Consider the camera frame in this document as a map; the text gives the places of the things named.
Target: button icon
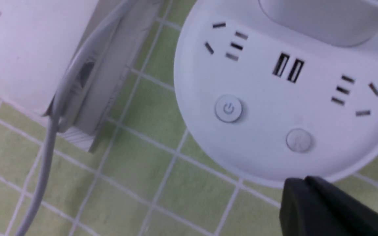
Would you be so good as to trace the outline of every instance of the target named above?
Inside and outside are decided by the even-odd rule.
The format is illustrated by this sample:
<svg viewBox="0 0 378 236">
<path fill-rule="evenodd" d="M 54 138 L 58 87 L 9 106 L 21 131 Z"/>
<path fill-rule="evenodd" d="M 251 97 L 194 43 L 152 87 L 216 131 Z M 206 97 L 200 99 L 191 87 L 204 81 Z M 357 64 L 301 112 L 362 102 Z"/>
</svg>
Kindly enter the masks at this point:
<svg viewBox="0 0 378 236">
<path fill-rule="evenodd" d="M 226 103 L 222 110 L 225 114 L 231 115 L 234 112 L 234 106 L 232 105 L 232 103 Z"/>
<path fill-rule="evenodd" d="M 291 130 L 287 135 L 287 146 L 291 151 L 304 153 L 312 148 L 313 138 L 301 128 Z"/>
<path fill-rule="evenodd" d="M 220 121 L 231 123 L 240 118 L 242 105 L 237 97 L 224 95 L 216 103 L 215 112 Z"/>
</svg>

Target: tiled surface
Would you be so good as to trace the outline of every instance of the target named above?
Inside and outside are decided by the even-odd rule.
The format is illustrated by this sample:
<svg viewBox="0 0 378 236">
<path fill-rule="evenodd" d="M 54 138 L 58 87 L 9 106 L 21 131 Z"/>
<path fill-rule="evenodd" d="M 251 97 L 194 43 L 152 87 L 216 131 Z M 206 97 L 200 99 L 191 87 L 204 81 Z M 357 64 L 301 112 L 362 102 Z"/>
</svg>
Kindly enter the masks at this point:
<svg viewBox="0 0 378 236">
<path fill-rule="evenodd" d="M 165 1 L 109 116 L 123 123 L 105 124 L 93 154 L 57 140 L 28 236 L 281 235 L 281 190 L 239 181 L 192 136 L 182 140 L 173 55 L 194 2 Z M 43 127 L 0 104 L 0 236 L 14 234 L 30 203 L 44 135 Z M 378 159 L 336 185 L 378 212 Z"/>
<path fill-rule="evenodd" d="M 18 216 L 15 219 L 14 225 L 10 232 L 10 236 L 14 236 L 15 231 L 21 223 L 21 220 L 27 212 L 30 205 L 30 199 L 25 199 L 20 206 Z M 27 235 L 45 235 L 45 236 L 58 236 L 67 235 L 72 223 L 65 218 L 57 215 L 45 207 L 41 207 L 37 212 L 35 222 L 31 225 Z"/>
<path fill-rule="evenodd" d="M 159 205 L 214 232 L 234 188 L 205 170 L 177 160 Z"/>
</svg>

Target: cylindrical base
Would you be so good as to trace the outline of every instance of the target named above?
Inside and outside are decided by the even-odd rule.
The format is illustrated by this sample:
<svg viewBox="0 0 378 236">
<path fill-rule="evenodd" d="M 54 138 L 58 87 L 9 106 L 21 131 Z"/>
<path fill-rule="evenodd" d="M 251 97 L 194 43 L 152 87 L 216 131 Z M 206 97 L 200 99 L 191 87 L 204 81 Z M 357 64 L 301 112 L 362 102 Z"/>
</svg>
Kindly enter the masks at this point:
<svg viewBox="0 0 378 236">
<path fill-rule="evenodd" d="M 336 46 L 358 45 L 378 32 L 378 0 L 260 0 L 273 21 Z"/>
</svg>

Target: white cable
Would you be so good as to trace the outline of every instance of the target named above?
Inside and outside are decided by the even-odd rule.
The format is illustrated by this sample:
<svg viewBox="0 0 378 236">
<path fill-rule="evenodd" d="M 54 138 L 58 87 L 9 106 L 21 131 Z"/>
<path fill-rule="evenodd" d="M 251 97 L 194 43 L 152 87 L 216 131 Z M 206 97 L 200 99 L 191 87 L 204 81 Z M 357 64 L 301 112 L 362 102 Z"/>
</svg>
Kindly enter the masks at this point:
<svg viewBox="0 0 378 236">
<path fill-rule="evenodd" d="M 36 217 L 40 204 L 42 203 L 43 195 L 45 194 L 46 186 L 48 185 L 49 173 L 51 171 L 53 150 L 56 140 L 56 133 L 58 131 L 59 119 L 76 76 L 92 52 L 93 47 L 99 43 L 99 40 L 103 39 L 102 36 L 105 35 L 105 33 L 111 32 L 114 27 L 117 26 L 119 21 L 130 10 L 134 3 L 135 0 L 122 0 L 122 2 L 116 6 L 110 14 L 99 23 L 96 29 L 85 40 L 82 47 L 78 50 L 77 54 L 69 64 L 63 80 L 58 86 L 58 90 L 54 96 L 53 103 L 50 108 L 48 128 L 45 141 L 43 142 L 42 166 L 40 168 L 37 186 L 34 190 L 34 195 L 29 209 L 27 210 L 27 214 L 23 218 L 23 221 L 15 233 L 15 236 L 25 236 L 33 222 L 33 219 Z"/>
</svg>

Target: round power strip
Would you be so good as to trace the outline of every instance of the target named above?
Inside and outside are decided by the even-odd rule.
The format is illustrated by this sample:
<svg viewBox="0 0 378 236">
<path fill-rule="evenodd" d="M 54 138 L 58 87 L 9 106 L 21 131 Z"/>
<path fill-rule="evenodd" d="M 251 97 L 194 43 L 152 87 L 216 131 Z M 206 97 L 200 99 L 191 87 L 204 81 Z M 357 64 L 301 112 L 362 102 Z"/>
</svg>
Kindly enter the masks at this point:
<svg viewBox="0 0 378 236">
<path fill-rule="evenodd" d="M 338 48 L 280 26 L 258 0 L 198 0 L 174 82 L 189 131 L 242 178 L 344 178 L 378 155 L 378 35 Z"/>
</svg>

